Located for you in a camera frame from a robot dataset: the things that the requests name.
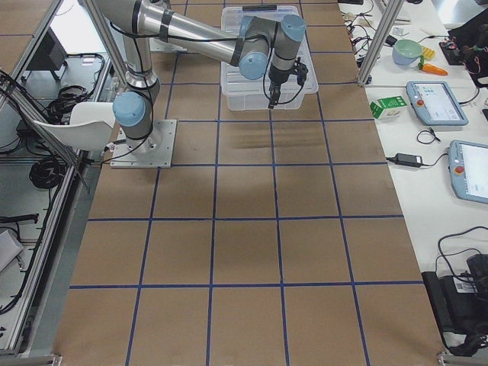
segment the robotic arm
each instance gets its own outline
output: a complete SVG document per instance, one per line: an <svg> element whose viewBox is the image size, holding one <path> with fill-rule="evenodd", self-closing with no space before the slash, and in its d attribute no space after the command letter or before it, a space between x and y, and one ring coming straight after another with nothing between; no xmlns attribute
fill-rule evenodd
<svg viewBox="0 0 488 366"><path fill-rule="evenodd" d="M127 57L128 87L145 95L145 107L121 95L115 99L114 111L124 129L128 145L146 141L138 151L148 151L153 131L150 117L152 101L159 93L158 76L154 73L149 50L149 37L184 47L196 53L218 59L232 66L247 79L259 79L269 67L271 85L269 108L279 103L280 88L290 75L297 75L303 87L307 68L297 59L306 25L302 18L287 15L281 22L244 17L239 36L187 18L150 0L95 0L104 16L121 30Z"/></svg>

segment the transparent plastic container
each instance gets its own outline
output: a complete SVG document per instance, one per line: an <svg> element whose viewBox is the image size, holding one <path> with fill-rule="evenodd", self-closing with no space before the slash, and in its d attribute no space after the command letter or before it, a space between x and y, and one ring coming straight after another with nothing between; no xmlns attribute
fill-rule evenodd
<svg viewBox="0 0 488 366"><path fill-rule="evenodd" d="M238 35L241 20L244 15L280 21L285 15L289 14L299 15L297 8L290 5L279 5L276 11L243 11L242 7L224 8L222 11L221 29ZM279 104L274 107L275 109L298 109L302 104L305 94L313 94L319 90L317 77L313 70L312 57L305 39L303 39L300 45L298 56L301 57L301 62L307 65L308 68L305 86L291 103ZM268 99L264 95L262 78L248 80L240 74L238 67L222 63L220 67L220 85L222 86L222 93L227 97L227 107L231 111L268 109ZM269 78L266 74L265 90L269 95L268 89ZM297 77L290 75L288 81L281 86L280 102L289 101L299 90L300 86L297 84Z"/></svg>

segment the carrot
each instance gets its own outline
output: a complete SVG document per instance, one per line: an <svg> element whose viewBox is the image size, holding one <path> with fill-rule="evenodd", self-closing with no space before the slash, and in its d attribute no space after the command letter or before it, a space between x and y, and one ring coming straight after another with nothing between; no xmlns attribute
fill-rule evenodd
<svg viewBox="0 0 488 366"><path fill-rule="evenodd" d="M431 63L424 63L423 65L419 64L419 69L421 69L423 72L429 72L436 75L446 76L448 74L448 72L444 69L434 66Z"/></svg>

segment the small carton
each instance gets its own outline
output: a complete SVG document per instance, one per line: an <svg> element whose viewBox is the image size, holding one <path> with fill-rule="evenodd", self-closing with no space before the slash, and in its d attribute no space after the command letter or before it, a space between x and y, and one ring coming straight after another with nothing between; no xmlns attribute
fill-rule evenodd
<svg viewBox="0 0 488 366"><path fill-rule="evenodd" d="M372 101L370 104L373 117L380 120L382 118L392 118L402 114L406 108L406 102L402 97L389 97Z"/></svg>

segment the metal mounting plate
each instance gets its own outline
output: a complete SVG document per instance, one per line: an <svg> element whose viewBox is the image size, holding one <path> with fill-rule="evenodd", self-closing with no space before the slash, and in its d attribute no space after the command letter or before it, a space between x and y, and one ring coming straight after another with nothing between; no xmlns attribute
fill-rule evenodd
<svg viewBox="0 0 488 366"><path fill-rule="evenodd" d="M154 122L154 129L162 134L162 142L157 149L154 149L147 154L135 156L129 153L129 149L125 143L116 145L114 149L114 156L122 156L110 161L112 168L170 168L173 157L173 147L175 145L176 125L177 120L157 120ZM118 140L125 139L125 133L120 129Z"/></svg>

